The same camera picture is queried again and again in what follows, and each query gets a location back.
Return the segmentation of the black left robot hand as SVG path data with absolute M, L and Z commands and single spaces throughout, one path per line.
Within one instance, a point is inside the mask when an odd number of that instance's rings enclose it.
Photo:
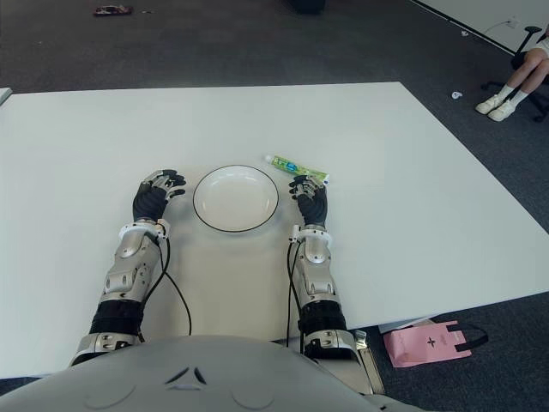
M 167 204 L 185 193 L 186 181 L 176 170 L 162 169 L 151 173 L 139 185 L 132 203 L 134 221 L 158 221 Z

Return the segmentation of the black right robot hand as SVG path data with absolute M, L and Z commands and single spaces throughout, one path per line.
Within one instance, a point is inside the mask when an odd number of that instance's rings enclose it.
M 299 175 L 289 183 L 291 198 L 297 203 L 306 226 L 326 226 L 328 200 L 326 186 L 314 176 Z

